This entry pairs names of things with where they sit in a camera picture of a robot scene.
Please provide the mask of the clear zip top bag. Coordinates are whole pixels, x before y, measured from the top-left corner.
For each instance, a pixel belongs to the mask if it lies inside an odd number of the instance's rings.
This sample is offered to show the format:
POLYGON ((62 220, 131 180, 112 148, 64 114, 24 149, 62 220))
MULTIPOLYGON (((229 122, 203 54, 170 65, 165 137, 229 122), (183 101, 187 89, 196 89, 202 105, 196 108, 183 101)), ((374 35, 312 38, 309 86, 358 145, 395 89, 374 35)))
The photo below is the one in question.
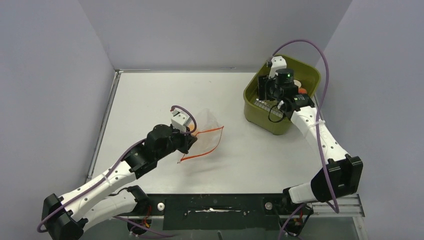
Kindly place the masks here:
POLYGON ((224 125, 219 123, 213 112, 204 108, 197 115, 197 129, 193 135, 197 141, 191 146, 188 153, 183 153, 178 160, 178 164, 186 160, 198 157, 204 157, 212 153, 220 144, 222 139, 224 125))

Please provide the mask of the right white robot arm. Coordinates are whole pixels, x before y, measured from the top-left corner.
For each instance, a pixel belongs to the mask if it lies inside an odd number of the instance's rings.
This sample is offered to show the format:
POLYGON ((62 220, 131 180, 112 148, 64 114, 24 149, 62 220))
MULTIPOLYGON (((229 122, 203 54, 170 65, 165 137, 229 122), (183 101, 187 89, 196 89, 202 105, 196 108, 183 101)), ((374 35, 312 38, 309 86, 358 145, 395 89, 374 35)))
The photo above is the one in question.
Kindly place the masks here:
POLYGON ((281 199, 282 209, 295 213, 301 203, 325 203, 357 192, 363 170, 358 156, 351 156, 341 147, 320 119, 311 97, 300 93, 294 82, 294 71, 279 69, 273 77, 259 76, 259 100, 276 101, 275 107, 303 134, 310 147, 318 154, 322 168, 307 183, 286 189, 281 199))

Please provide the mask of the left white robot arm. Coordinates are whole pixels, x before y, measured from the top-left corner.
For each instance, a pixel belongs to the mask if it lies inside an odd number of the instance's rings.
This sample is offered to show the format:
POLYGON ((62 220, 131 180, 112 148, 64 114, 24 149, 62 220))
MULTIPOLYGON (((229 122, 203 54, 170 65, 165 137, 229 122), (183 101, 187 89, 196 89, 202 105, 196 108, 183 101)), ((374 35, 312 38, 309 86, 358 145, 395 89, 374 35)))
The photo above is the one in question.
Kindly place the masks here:
POLYGON ((54 240, 79 238, 83 233, 83 215, 95 204, 153 170, 167 155, 175 151, 187 154, 196 141, 195 135, 172 125, 156 125, 101 175, 61 196, 49 195, 43 202, 37 231, 49 233, 54 240))

